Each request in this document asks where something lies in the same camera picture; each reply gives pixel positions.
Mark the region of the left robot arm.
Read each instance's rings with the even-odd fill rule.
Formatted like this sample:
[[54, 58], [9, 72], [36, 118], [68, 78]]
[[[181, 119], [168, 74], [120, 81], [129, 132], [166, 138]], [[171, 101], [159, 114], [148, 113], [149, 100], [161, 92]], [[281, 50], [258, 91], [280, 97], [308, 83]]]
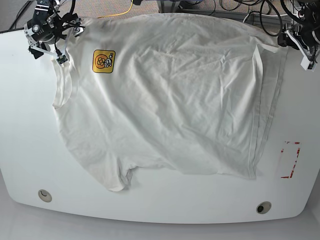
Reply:
[[307, 54], [316, 56], [320, 51], [320, 1], [297, 0], [300, 9], [297, 15], [293, 14], [285, 4], [280, 1], [282, 9], [295, 22], [288, 28], [293, 37], [302, 45]]

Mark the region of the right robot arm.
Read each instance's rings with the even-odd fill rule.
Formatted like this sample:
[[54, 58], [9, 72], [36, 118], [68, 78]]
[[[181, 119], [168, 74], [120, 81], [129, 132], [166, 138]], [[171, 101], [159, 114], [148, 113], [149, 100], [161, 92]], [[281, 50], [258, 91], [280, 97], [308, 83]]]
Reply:
[[61, 2], [59, 0], [38, 0], [33, 17], [24, 25], [24, 34], [28, 40], [28, 50], [35, 59], [44, 54], [55, 57], [58, 64], [68, 61], [66, 51], [57, 47], [59, 40], [66, 40], [67, 30], [79, 36], [85, 29], [81, 19], [74, 13], [76, 2], [71, 2], [69, 12], [64, 16], [59, 15]]

